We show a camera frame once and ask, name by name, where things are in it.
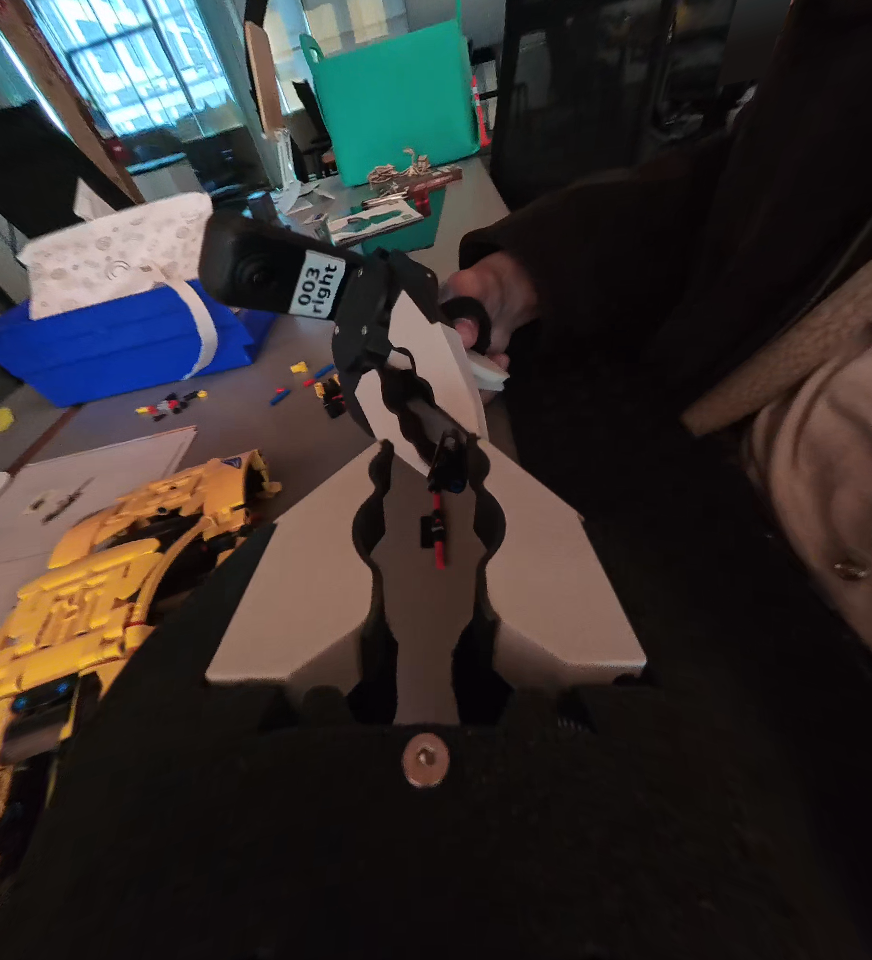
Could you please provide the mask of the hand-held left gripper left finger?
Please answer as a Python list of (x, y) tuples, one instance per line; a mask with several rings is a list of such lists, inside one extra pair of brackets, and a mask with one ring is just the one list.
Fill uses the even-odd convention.
[(210, 662), (218, 687), (280, 687), (293, 706), (339, 691), (355, 718), (391, 724), (397, 641), (371, 554), (386, 531), (394, 447), (377, 442), (286, 510)]

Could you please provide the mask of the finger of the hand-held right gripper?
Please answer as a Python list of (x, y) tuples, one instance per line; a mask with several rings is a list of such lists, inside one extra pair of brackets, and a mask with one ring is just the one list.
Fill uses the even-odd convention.
[(422, 373), (457, 368), (474, 386), (474, 437), (489, 439), (485, 407), (475, 382), (463, 342), (456, 330), (440, 319), (430, 320), (406, 291), (398, 293), (390, 313), (387, 333), (391, 346), (383, 368), (412, 369)]
[(463, 445), (474, 436), (474, 386), (456, 367), (373, 369), (355, 396), (373, 436), (420, 475), (429, 474), (444, 434)]

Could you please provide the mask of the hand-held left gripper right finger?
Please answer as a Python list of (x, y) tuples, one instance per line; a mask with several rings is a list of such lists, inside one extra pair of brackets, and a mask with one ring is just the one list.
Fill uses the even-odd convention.
[(462, 724), (495, 724), (519, 691), (557, 702), (638, 678), (647, 657), (578, 512), (484, 439), (466, 446), (482, 547), (452, 653)]

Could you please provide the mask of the red brick pin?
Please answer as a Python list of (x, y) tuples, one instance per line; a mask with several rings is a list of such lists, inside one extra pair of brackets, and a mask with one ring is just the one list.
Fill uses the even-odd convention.
[(428, 515), (433, 511), (440, 511), (444, 518), (445, 531), (446, 531), (446, 540), (445, 544), (437, 544), (437, 548), (431, 549), (435, 558), (435, 566), (437, 570), (445, 570), (448, 560), (447, 552), (447, 528), (446, 528), (446, 519), (445, 512), (443, 509), (443, 493), (441, 486), (436, 481), (430, 481), (428, 483), (428, 490), (431, 496), (431, 509)]

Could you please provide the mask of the person's right forearm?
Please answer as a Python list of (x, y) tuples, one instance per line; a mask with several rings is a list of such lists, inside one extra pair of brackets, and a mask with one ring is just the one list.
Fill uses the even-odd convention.
[(466, 234), (457, 271), (514, 258), (537, 292), (540, 346), (639, 348), (688, 288), (734, 141), (713, 134), (540, 197)]

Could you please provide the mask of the person's right hand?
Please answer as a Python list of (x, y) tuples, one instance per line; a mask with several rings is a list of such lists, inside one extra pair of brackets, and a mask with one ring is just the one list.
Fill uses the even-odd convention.
[(478, 315), (460, 313), (452, 317), (466, 350), (475, 349), (480, 330), (490, 330), (483, 354), (507, 369), (510, 365), (508, 347), (514, 334), (541, 316), (537, 292), (526, 271), (507, 253), (493, 253), (468, 269), (456, 271), (442, 285), (443, 312), (447, 304), (459, 299), (467, 305), (478, 302), (488, 319), (487, 324), (480, 324)]

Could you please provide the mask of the white tape strip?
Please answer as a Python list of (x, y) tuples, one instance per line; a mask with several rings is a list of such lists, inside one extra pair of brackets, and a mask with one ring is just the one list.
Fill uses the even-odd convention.
[(171, 380), (189, 380), (201, 375), (214, 361), (219, 347), (219, 332), (215, 320), (209, 310), (205, 295), (201, 292), (202, 286), (197, 280), (178, 280), (163, 277), (152, 283), (150, 291), (172, 291), (181, 301), (188, 312), (190, 327), (198, 338), (199, 347), (187, 372), (183, 373), (179, 347), (163, 348), (157, 354), (159, 363), (153, 363), (153, 370), (158, 371), (161, 382)]

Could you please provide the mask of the scattered small brick pins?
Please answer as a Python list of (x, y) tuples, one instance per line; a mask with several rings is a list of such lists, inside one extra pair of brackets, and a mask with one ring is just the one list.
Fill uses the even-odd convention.
[[(307, 362), (299, 361), (290, 367), (290, 372), (299, 377), (305, 377), (302, 388), (311, 390), (322, 402), (323, 407), (336, 416), (345, 412), (346, 402), (342, 394), (342, 385), (334, 364), (327, 364), (315, 371), (311, 371)], [(167, 394), (160, 402), (147, 404), (135, 409), (138, 416), (148, 417), (154, 423), (159, 423), (169, 416), (177, 416), (187, 410), (194, 402), (207, 399), (207, 390), (192, 390), (185, 394), (176, 392)]]

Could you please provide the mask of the dark green cutting mat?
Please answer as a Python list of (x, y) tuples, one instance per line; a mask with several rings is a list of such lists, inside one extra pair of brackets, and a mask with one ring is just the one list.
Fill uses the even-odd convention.
[(370, 196), (346, 212), (330, 215), (322, 234), (334, 247), (365, 256), (429, 249), (437, 236), (445, 192), (441, 186)]

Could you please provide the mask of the patterned white paper bag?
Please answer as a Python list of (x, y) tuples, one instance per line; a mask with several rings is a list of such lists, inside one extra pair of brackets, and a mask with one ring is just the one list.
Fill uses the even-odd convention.
[(20, 260), (38, 321), (195, 280), (213, 213), (195, 191), (135, 205), (30, 241)]

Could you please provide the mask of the blue storage bin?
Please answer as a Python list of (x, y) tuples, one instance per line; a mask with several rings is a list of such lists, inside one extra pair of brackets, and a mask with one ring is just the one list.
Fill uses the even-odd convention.
[[(214, 361), (196, 378), (250, 366), (276, 323), (274, 313), (218, 303), (202, 288), (219, 332)], [(0, 366), (55, 406), (95, 402), (161, 382), (157, 354), (178, 347), (186, 373), (199, 341), (172, 291), (148, 291), (39, 320), (24, 301), (0, 316)]]

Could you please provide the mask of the yellow brick toy car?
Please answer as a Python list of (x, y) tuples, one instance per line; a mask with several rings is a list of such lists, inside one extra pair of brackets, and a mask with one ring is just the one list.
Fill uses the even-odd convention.
[(17, 590), (0, 626), (0, 904), (77, 734), (281, 489), (257, 448), (192, 466), (76, 524)]

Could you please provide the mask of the instruction booklet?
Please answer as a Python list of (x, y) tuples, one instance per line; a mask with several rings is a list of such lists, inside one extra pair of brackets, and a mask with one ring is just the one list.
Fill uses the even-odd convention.
[(73, 526), (175, 473), (197, 431), (178, 428), (24, 467), (0, 494), (0, 626)]

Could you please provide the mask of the black mesh chair back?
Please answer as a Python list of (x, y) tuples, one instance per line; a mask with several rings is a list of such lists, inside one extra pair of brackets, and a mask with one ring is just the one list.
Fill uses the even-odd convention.
[(509, 210), (707, 137), (732, 1), (512, 1), (490, 177)]

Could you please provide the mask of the person's torso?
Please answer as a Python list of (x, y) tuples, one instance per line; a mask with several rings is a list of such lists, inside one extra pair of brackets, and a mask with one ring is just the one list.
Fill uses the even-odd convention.
[(519, 458), (578, 508), (648, 659), (588, 695), (634, 811), (622, 958), (872, 958), (872, 2), (796, 2), (702, 255), (640, 347), (539, 345)]

